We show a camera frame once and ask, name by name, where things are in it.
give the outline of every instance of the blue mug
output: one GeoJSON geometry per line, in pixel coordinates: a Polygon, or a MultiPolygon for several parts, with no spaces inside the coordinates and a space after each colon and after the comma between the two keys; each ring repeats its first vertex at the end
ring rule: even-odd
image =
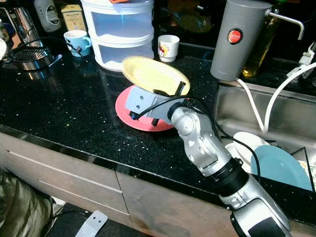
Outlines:
{"type": "Polygon", "coordinates": [[[68,46],[72,55],[75,57],[87,56],[90,53],[90,47],[92,46],[91,39],[87,37],[87,32],[82,30],[67,31],[64,33],[65,41],[71,44],[75,49],[81,48],[80,54],[73,48],[68,46]]]}

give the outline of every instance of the pink plate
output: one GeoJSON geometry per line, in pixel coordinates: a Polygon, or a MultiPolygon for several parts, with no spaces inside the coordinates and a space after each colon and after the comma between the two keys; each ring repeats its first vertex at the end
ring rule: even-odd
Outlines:
{"type": "Polygon", "coordinates": [[[172,125],[165,123],[163,120],[159,120],[157,126],[152,126],[152,118],[142,116],[139,120],[132,120],[129,116],[130,110],[125,108],[125,103],[128,98],[130,90],[134,87],[134,85],[125,89],[117,98],[115,103],[115,110],[117,112],[118,117],[128,126],[136,128],[138,130],[147,131],[147,132],[160,132],[173,128],[172,125]]]}

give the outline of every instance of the red logo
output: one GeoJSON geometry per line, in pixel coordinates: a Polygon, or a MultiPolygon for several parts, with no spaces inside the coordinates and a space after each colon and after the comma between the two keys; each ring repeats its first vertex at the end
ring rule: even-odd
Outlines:
{"type": "Polygon", "coordinates": [[[240,29],[231,29],[228,33],[228,41],[231,44],[237,44],[242,40],[242,31],[240,29]]]}

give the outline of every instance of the floor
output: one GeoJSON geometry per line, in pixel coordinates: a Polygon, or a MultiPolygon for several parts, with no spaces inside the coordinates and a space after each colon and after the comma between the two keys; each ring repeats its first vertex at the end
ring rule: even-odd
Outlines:
{"type": "MultiPolygon", "coordinates": [[[[63,212],[65,211],[75,212],[59,216],[47,237],[75,237],[80,227],[91,214],[90,212],[85,213],[85,210],[68,203],[64,206],[63,212]]],[[[96,237],[150,236],[115,221],[108,220],[96,237]]]]}

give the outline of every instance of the gray water filter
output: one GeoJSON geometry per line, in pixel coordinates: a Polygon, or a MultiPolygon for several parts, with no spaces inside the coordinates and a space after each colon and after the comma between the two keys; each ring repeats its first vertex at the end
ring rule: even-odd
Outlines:
{"type": "Polygon", "coordinates": [[[258,0],[227,0],[211,66],[214,77],[239,77],[271,6],[258,0]]]}

